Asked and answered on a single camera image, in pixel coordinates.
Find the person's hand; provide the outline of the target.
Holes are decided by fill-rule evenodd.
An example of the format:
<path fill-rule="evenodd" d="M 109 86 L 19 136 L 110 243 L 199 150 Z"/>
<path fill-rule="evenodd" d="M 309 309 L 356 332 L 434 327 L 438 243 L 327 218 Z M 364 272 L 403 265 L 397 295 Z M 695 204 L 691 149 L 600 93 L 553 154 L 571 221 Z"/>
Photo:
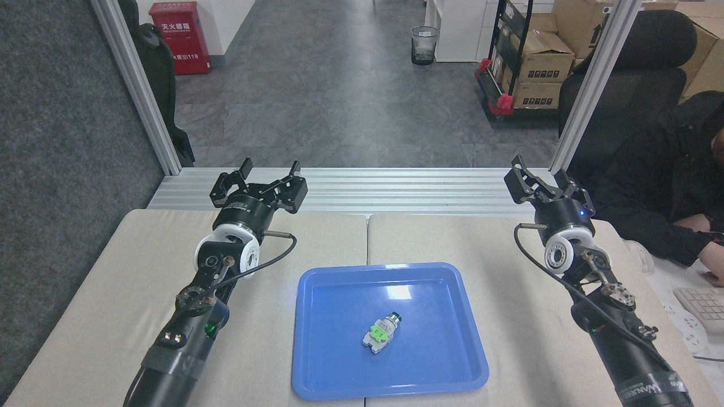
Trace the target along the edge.
<path fill-rule="evenodd" d="M 690 217 L 680 219 L 673 224 L 680 227 L 691 229 L 695 232 L 710 232 L 711 224 L 709 218 L 704 214 L 695 214 Z"/>
<path fill-rule="evenodd" d="M 698 260 L 708 271 L 703 278 L 717 288 L 723 288 L 723 247 L 711 241 L 699 252 Z"/>

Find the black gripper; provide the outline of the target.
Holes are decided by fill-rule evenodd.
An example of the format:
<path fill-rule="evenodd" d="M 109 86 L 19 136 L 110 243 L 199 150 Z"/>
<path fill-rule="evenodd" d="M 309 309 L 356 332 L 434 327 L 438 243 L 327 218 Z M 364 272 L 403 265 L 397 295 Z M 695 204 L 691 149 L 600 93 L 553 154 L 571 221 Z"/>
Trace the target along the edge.
<path fill-rule="evenodd" d="M 546 226 L 540 231 L 540 238 L 551 238 L 571 227 L 584 227 L 595 235 L 591 220 L 595 208 L 587 188 L 564 169 L 554 174 L 554 180 L 564 196 L 556 201 L 553 201 L 553 187 L 527 169 L 521 155 L 512 159 L 511 169 L 504 177 L 512 200 L 516 204 L 531 202 L 535 208 L 535 223 Z"/>
<path fill-rule="evenodd" d="M 223 224 L 237 224 L 250 229 L 256 238 L 264 238 L 275 210 L 298 213 L 308 193 L 306 178 L 300 175 L 300 161 L 294 161 L 286 176 L 265 189 L 266 193 L 271 193 L 269 204 L 254 196 L 237 194 L 248 192 L 246 178 L 252 169 L 251 158 L 245 158 L 237 170 L 219 174 L 209 194 L 214 207 L 221 207 L 214 220 L 214 230 Z"/>

